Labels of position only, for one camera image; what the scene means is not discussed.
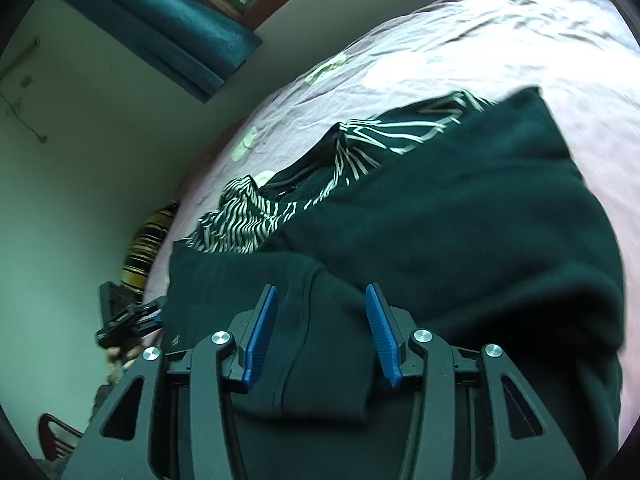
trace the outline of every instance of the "silver bolt head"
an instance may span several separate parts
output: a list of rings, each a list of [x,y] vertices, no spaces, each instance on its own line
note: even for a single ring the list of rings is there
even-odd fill
[[[231,339],[231,334],[229,332],[225,332],[224,330],[221,330],[220,332],[216,332],[214,335],[211,336],[211,340],[216,345],[223,345],[230,339]]]
[[[494,345],[493,343],[491,343],[490,345],[485,346],[484,347],[484,352],[489,357],[500,357],[504,353],[502,351],[502,348],[500,348],[498,345]]]
[[[155,361],[160,357],[160,349],[155,346],[150,346],[146,348],[144,352],[142,352],[142,357],[145,361]]]
[[[414,332],[414,339],[418,343],[428,343],[433,339],[433,334],[428,330],[420,329]]]

